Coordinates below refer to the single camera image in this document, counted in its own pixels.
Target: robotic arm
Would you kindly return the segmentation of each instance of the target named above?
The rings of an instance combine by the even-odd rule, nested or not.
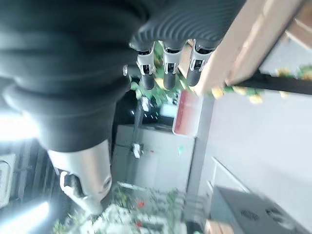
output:
[[[115,105],[130,89],[124,65],[137,61],[152,89],[153,44],[162,40],[171,89],[183,45],[195,39],[187,79],[196,85],[244,1],[0,1],[0,74],[15,80],[4,97],[36,124],[74,202],[102,212]]]

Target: air vent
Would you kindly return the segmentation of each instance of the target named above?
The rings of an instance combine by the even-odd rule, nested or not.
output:
[[[255,214],[254,212],[251,211],[246,211],[246,210],[242,210],[241,215],[251,221],[257,221],[259,219],[259,216],[257,216],[257,214]]]

